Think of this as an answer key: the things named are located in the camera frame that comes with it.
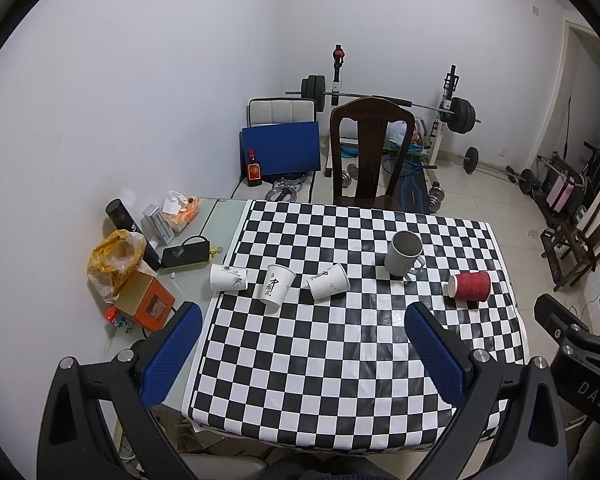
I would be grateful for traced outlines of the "yellow plastic bag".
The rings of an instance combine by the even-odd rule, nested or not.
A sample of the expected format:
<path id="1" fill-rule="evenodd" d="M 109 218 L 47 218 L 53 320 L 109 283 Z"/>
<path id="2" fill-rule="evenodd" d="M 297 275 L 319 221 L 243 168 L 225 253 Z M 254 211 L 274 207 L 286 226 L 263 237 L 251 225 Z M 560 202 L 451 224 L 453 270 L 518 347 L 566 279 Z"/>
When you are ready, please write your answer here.
<path id="1" fill-rule="evenodd" d="M 107 304 L 116 302 L 123 285 L 143 260 L 146 245 L 140 232 L 115 230 L 92 250 L 87 279 Z"/>

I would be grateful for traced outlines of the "dark liquor bottle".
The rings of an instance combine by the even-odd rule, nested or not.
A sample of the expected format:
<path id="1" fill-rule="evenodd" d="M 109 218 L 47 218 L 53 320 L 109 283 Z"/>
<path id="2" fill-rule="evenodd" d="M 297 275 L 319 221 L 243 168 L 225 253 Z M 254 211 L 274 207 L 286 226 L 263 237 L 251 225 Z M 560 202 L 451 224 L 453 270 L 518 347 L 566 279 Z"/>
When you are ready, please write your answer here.
<path id="1" fill-rule="evenodd" d="M 248 152 L 247 159 L 247 185 L 250 188 L 255 188 L 256 186 L 260 186 L 262 184 L 262 170 L 260 162 L 257 158 L 257 153 L 255 150 L 250 150 Z"/>

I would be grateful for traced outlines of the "grey ceramic mug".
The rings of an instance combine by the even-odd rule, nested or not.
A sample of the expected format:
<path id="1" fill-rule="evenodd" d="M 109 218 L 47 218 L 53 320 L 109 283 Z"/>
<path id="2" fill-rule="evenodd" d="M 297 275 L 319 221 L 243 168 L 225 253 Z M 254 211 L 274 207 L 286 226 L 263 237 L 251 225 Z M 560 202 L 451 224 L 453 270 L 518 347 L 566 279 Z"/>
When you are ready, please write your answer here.
<path id="1" fill-rule="evenodd" d="M 393 235 L 385 258 L 385 268 L 390 275 L 407 278 L 426 266 L 424 246 L 419 236 L 410 231 Z"/>

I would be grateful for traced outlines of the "white paper cup leftmost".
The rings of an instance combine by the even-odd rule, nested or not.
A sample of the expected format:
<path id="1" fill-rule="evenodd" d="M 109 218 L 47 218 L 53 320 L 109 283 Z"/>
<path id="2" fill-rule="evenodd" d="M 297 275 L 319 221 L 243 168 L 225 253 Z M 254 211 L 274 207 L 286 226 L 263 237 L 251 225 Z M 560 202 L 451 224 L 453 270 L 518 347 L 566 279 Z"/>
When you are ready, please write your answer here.
<path id="1" fill-rule="evenodd" d="M 210 268 L 212 292 L 240 292 L 248 287 L 247 270 L 213 263 Z"/>

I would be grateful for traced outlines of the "red ribbed paper cup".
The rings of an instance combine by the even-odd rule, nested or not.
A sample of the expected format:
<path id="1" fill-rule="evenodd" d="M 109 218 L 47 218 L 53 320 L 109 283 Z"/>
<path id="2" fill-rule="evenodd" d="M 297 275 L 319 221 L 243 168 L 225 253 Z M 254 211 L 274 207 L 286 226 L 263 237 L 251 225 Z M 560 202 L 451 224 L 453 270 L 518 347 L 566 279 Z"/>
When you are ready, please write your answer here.
<path id="1" fill-rule="evenodd" d="M 491 279 L 486 271 L 451 275 L 448 296 L 460 301 L 486 301 L 491 293 Z"/>

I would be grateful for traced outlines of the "grey small box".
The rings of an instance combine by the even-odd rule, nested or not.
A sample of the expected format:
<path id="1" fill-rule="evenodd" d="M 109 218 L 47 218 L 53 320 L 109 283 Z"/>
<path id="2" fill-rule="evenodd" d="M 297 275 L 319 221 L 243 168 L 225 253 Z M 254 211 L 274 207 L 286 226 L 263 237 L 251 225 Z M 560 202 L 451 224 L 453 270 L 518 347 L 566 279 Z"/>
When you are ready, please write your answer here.
<path id="1" fill-rule="evenodd" d="M 163 244 L 169 245 L 174 239 L 175 234 L 169 226 L 169 223 L 166 222 L 166 219 L 163 217 L 161 208 L 154 204 L 149 204 L 144 209 L 143 215 L 158 235 L 159 240 L 161 240 Z"/>

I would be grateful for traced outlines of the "white paper cup middle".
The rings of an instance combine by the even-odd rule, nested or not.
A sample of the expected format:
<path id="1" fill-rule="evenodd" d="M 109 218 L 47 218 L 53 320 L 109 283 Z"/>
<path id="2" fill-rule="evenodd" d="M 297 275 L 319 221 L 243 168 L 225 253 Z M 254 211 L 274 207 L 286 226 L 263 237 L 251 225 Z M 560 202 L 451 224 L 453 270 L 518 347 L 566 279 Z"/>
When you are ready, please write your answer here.
<path id="1" fill-rule="evenodd" d="M 346 271 L 340 263 L 334 263 L 325 271 L 309 278 L 308 286 L 315 301 L 348 292 L 351 288 Z"/>

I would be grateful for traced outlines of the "dark wooden chair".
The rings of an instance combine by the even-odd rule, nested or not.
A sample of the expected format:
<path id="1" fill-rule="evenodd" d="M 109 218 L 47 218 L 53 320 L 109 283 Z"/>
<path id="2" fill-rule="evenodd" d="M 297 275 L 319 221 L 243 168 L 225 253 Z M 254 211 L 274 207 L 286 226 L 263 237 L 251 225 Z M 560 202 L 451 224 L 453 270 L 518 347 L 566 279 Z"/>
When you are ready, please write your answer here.
<path id="1" fill-rule="evenodd" d="M 358 132 L 358 184 L 355 196 L 342 194 L 342 160 L 340 125 L 343 119 L 356 123 Z M 385 151 L 387 128 L 390 122 L 404 122 L 405 136 L 393 166 L 384 195 L 378 195 L 378 183 Z M 399 105 L 376 96 L 358 98 L 332 110 L 329 123 L 332 150 L 332 200 L 337 206 L 400 211 L 393 197 L 401 170 L 415 131 L 414 115 Z"/>

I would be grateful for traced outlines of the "small barbell on floor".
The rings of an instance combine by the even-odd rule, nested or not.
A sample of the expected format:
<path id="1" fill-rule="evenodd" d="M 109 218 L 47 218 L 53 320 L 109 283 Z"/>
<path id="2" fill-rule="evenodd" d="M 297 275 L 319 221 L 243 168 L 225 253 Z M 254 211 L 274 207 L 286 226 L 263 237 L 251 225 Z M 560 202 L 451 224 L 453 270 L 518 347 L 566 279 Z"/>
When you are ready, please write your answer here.
<path id="1" fill-rule="evenodd" d="M 518 172 L 511 166 L 502 168 L 490 164 L 482 164 L 479 159 L 479 151 L 473 146 L 465 152 L 462 166 L 466 174 L 473 174 L 479 171 L 491 177 L 509 180 L 510 183 L 518 185 L 518 188 L 520 188 L 524 195 L 531 195 L 539 186 L 538 179 L 531 169 L 524 169 Z"/>

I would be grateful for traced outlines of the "blue board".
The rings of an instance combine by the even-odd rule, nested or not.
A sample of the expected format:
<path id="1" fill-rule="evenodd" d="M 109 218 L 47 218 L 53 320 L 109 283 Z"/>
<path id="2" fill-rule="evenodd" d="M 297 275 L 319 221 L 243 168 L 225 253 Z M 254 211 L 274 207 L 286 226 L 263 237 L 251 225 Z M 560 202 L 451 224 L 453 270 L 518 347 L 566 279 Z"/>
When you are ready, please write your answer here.
<path id="1" fill-rule="evenodd" d="M 243 128 L 239 133 L 243 177 L 248 174 L 251 151 L 260 162 L 262 177 L 320 170 L 320 126 L 318 122 L 286 122 Z"/>

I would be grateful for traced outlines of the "orange tissue pack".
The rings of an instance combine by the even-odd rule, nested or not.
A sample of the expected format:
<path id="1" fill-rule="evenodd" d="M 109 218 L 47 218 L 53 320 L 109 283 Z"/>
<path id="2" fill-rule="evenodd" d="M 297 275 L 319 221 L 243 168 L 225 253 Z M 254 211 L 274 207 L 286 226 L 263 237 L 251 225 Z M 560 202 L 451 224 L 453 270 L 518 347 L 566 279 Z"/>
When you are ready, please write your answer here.
<path id="1" fill-rule="evenodd" d="M 199 207 L 200 201 L 197 196 L 169 191 L 163 201 L 161 214 L 170 229 L 180 234 L 198 216 Z"/>

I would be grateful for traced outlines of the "black white checkered tablecloth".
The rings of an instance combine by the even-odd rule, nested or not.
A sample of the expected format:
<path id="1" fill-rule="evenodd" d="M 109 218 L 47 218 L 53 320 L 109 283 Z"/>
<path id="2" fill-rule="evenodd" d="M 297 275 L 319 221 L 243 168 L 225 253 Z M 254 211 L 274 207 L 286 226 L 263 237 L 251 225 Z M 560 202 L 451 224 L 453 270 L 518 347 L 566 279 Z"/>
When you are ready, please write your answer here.
<path id="1" fill-rule="evenodd" d="M 410 231 L 426 266 L 388 273 L 393 235 Z M 225 252 L 248 287 L 212 297 L 184 394 L 197 427 L 296 448 L 384 452 L 434 443 L 453 410 L 404 332 L 421 302 L 468 347 L 524 362 L 526 333 L 495 236 L 482 221 L 250 200 Z M 315 301 L 308 279 L 334 263 L 350 290 Z M 260 291 L 270 264 L 296 278 L 280 308 Z M 486 301 L 448 296 L 451 275 L 486 271 Z"/>

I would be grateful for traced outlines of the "barbell with black plates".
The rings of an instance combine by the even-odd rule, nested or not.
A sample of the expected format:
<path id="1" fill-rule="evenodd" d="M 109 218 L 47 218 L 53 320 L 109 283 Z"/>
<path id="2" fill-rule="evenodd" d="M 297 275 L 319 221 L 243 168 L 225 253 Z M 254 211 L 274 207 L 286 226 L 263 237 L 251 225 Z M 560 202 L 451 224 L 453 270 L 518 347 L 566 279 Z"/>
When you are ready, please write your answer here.
<path id="1" fill-rule="evenodd" d="M 298 91 L 287 91 L 287 96 L 300 96 L 301 99 L 314 102 L 316 110 L 322 112 L 325 108 L 325 101 L 328 96 L 344 96 L 345 98 L 362 99 L 366 94 L 351 92 L 331 92 L 326 90 L 326 79 L 323 75 L 309 75 L 303 78 Z M 455 133 L 468 133 L 475 124 L 480 124 L 477 118 L 475 107 L 471 102 L 454 96 L 448 107 L 432 107 L 422 104 L 416 104 L 409 100 L 394 98 L 393 96 L 376 96 L 377 99 L 384 99 L 393 104 L 402 107 L 417 107 L 423 110 L 434 110 L 440 114 L 442 122 L 448 126 L 448 129 Z"/>

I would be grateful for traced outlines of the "white paper cup calligraphy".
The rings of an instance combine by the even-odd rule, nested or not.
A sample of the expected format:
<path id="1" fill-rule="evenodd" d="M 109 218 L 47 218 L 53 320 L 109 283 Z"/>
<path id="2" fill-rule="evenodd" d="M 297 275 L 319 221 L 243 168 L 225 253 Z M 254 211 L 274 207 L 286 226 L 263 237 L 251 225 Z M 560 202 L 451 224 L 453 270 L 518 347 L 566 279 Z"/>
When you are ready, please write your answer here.
<path id="1" fill-rule="evenodd" d="M 286 266 L 270 264 L 260 291 L 259 299 L 262 304 L 271 308 L 280 308 L 295 278 L 294 271 Z"/>

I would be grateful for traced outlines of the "white paper cup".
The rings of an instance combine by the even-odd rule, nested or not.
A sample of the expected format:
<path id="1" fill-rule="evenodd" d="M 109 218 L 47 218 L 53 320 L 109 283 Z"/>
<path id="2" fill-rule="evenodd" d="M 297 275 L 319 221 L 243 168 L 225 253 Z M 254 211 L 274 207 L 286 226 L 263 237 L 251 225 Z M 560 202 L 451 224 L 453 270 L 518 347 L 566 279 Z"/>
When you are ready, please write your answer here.
<path id="1" fill-rule="evenodd" d="M 247 270 L 213 263 L 210 268 L 212 292 L 240 292 L 248 287 Z"/>
<path id="2" fill-rule="evenodd" d="M 325 271 L 309 278 L 308 286 L 315 301 L 348 292 L 351 288 L 346 271 L 340 263 L 334 263 Z"/>

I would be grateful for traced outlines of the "black exercise machine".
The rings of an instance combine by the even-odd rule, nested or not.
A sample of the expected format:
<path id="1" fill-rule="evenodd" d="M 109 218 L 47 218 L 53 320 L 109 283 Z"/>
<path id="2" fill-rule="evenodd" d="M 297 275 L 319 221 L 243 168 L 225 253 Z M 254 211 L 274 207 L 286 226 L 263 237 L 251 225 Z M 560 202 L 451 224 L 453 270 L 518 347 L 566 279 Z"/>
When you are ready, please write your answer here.
<path id="1" fill-rule="evenodd" d="M 567 244 L 556 240 L 558 230 L 564 224 L 584 228 L 599 202 L 592 212 L 588 212 L 585 199 L 586 193 L 593 189 L 593 182 L 585 171 L 574 170 L 556 153 L 538 159 L 547 173 L 532 197 L 547 224 L 540 234 L 541 257 L 548 263 L 555 286 L 560 276 L 574 266 L 573 256 L 567 254 Z"/>

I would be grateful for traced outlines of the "black cylinder can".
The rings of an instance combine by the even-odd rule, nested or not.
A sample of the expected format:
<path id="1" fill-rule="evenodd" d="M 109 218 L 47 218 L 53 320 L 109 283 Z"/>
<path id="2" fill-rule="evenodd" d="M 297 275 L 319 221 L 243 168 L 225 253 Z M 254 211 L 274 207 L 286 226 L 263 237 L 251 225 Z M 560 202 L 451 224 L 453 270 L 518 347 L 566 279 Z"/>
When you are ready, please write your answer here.
<path id="1" fill-rule="evenodd" d="M 110 221 L 117 230 L 127 230 L 129 232 L 138 233 L 143 237 L 144 241 L 146 242 L 143 259 L 152 270 L 158 271 L 161 268 L 161 261 L 160 257 L 158 256 L 158 252 L 156 252 L 155 248 L 151 246 L 148 238 L 144 235 L 140 229 L 140 226 L 135 222 L 129 211 L 126 209 L 124 203 L 122 203 L 122 200 L 120 200 L 120 198 L 115 198 L 107 204 L 105 211 L 106 215 L 109 217 Z"/>

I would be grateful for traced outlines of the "orange box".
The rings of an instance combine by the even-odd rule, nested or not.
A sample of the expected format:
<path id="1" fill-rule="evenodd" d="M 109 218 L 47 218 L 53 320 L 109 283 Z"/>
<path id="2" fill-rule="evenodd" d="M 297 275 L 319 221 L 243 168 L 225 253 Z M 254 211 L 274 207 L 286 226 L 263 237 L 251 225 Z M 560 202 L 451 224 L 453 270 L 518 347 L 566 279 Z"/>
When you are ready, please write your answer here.
<path id="1" fill-rule="evenodd" d="M 174 296 L 158 278 L 135 271 L 124 283 L 114 306 L 146 330 L 155 332 L 166 325 Z"/>

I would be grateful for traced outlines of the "white weight bench rack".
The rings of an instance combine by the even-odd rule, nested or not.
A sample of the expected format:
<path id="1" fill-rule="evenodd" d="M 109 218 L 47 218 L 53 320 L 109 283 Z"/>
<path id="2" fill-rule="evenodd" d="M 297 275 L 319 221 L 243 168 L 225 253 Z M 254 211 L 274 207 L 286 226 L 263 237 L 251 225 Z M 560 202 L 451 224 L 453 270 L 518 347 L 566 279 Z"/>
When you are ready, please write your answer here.
<path id="1" fill-rule="evenodd" d="M 328 95 L 330 97 L 330 105 L 336 107 L 339 105 L 339 100 L 342 97 L 342 93 L 340 92 L 340 72 L 344 62 L 344 51 L 341 44 L 336 44 L 334 47 L 332 59 L 334 60 L 334 76 L 332 77 L 332 88 L 330 88 Z M 437 107 L 428 108 L 423 105 L 412 103 L 412 107 L 422 108 L 423 110 L 428 108 L 428 110 L 433 110 L 436 113 L 436 117 L 431 124 L 429 133 L 422 136 L 424 154 L 431 166 L 436 164 L 441 148 L 443 133 L 448 130 L 445 125 L 446 121 L 451 117 L 451 114 L 448 113 L 448 109 L 451 107 L 452 97 L 454 96 L 459 80 L 460 75 L 457 73 L 457 67 L 455 64 L 452 64 L 444 78 L 442 95 Z"/>

